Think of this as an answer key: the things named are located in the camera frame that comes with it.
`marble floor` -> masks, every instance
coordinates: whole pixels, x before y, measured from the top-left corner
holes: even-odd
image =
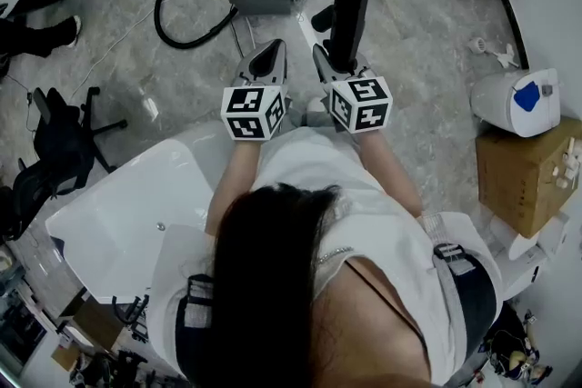
[[[189,125],[217,119],[222,90],[233,79],[239,60],[228,28],[200,48],[181,51],[158,38],[150,15],[97,64],[150,12],[154,1],[65,0],[36,12],[29,16],[29,25],[37,27],[81,15],[84,29],[78,45],[56,50],[47,59],[20,56],[10,70],[29,88],[56,87],[72,104],[85,99],[88,86],[101,86],[94,104],[95,126],[121,118],[129,122],[123,132],[99,136],[111,164],[123,164]],[[298,105],[323,95],[300,22],[332,2],[307,0],[301,15],[249,18],[258,42],[277,37],[286,41],[290,95]],[[227,9],[226,0],[174,0],[165,5],[163,17],[174,37],[188,39],[217,23]],[[250,51],[244,19],[237,18],[235,27],[243,51]],[[490,213],[477,201],[478,123],[468,93],[476,80],[501,66],[490,56],[469,52],[467,41],[475,35],[499,49],[513,44],[500,0],[369,0],[360,52],[386,77],[395,102],[386,135],[427,208],[465,212],[483,230]],[[92,65],[92,74],[74,94]],[[24,90],[10,80],[0,87],[0,161],[3,181],[11,184],[18,157],[27,164],[36,157],[25,128]],[[32,106],[29,127],[35,127],[38,116]],[[89,184],[104,176],[95,165]],[[23,237],[11,244],[51,314],[59,314],[81,284],[53,251],[45,219],[79,194],[47,202]]]

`cardboard box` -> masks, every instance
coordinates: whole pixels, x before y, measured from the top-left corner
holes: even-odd
[[[92,345],[111,351],[124,325],[113,315],[110,306],[98,303],[90,296],[69,322]]]
[[[563,176],[563,154],[570,137],[582,139],[582,122],[562,117],[559,126],[531,138],[495,129],[477,138],[479,201],[526,238],[531,238],[556,215],[576,191],[552,175]]]
[[[76,360],[81,354],[81,349],[75,343],[69,347],[57,346],[53,352],[53,360],[63,367],[67,372],[71,372],[75,367]]]

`white shirt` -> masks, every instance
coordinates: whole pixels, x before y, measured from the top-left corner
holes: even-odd
[[[265,143],[253,189],[276,183],[309,190],[331,184],[341,187],[335,207],[336,221],[321,243],[319,256],[340,248],[350,248],[351,251],[334,255],[318,268],[315,297],[347,258],[355,255],[367,257],[395,287],[423,334],[431,382],[446,383],[460,364],[455,361],[455,337],[433,265],[432,242],[412,215],[387,196],[376,179],[364,169],[350,136],[336,134],[332,128],[298,128]],[[490,261],[497,274],[492,277],[492,282],[498,296],[498,314],[502,304],[499,297],[501,276],[487,246],[467,215],[441,215],[451,241]],[[168,270],[162,279],[156,268],[147,326],[152,345],[179,371],[174,342],[177,303],[185,295],[189,275],[210,272],[213,241],[203,233],[192,235],[191,231],[182,231],[176,232],[176,238],[171,242],[174,246],[165,242],[160,254],[160,259],[167,264],[164,268]],[[190,245],[178,245],[182,242]]]

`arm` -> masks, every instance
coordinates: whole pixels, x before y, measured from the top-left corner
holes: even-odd
[[[256,179],[256,168],[261,155],[261,144],[239,141],[230,157],[230,162],[216,187],[208,208],[206,232],[218,234],[218,227],[230,204],[240,195],[247,193]]]
[[[418,218],[422,214],[422,200],[386,138],[379,131],[369,131],[359,134],[357,141],[364,168],[376,178],[386,194]]]

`wires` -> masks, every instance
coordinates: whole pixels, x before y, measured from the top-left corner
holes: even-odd
[[[251,42],[253,43],[253,49],[256,49],[255,35],[253,35],[253,28],[251,27],[251,22],[248,21],[248,16],[245,16],[246,25],[248,26],[248,33],[251,34]]]
[[[18,81],[16,78],[13,78],[11,75],[6,75],[6,78],[11,79],[12,81],[14,81],[17,85],[19,85],[20,87],[22,87],[25,91],[26,91],[26,122],[25,122],[25,126],[26,129],[33,134],[36,133],[36,130],[29,128],[28,127],[28,119],[30,118],[30,106],[33,103],[33,94],[30,92],[30,89],[28,89],[25,85],[23,85],[20,81]]]
[[[14,81],[17,85],[19,85],[20,87],[22,87],[27,93],[29,93],[30,91],[28,90],[28,88],[23,85],[20,81],[18,81],[16,78],[13,78],[11,75],[6,75],[6,78],[11,79],[12,81]]]
[[[165,4],[166,2],[170,2],[171,0],[164,0],[162,2],[162,4]],[[73,91],[73,93],[71,94],[71,97],[69,98],[69,101],[71,99],[73,99],[73,97],[75,97],[76,93],[79,91],[79,89],[81,89],[81,87],[83,87],[83,85],[87,82],[87,80],[89,79],[89,76],[91,75],[91,73],[93,73],[93,70],[95,69],[96,66],[98,66],[101,62],[103,62],[105,60],[105,58],[109,55],[109,53],[119,44],[121,43],[126,37],[129,36],[129,33],[131,33],[134,28],[140,24],[142,24],[147,17],[149,17],[153,12],[154,12],[154,8],[152,8],[149,12],[147,12],[147,14],[141,19],[139,20],[137,23],[135,23],[133,26],[131,26],[124,35],[122,35],[119,39],[117,39],[117,41],[115,41],[113,43],[113,45],[111,47],[109,47],[107,49],[107,52],[105,52],[105,54],[99,59],[97,60],[92,66],[91,68],[89,68],[89,72],[87,73],[87,75],[85,76],[85,78],[83,79],[83,81],[79,84],[79,86],[76,87],[76,89]]]
[[[302,22],[305,21],[305,18],[303,17],[303,7],[305,6],[307,0],[302,0],[301,1],[301,5],[299,6],[299,15],[297,17],[297,19]]]

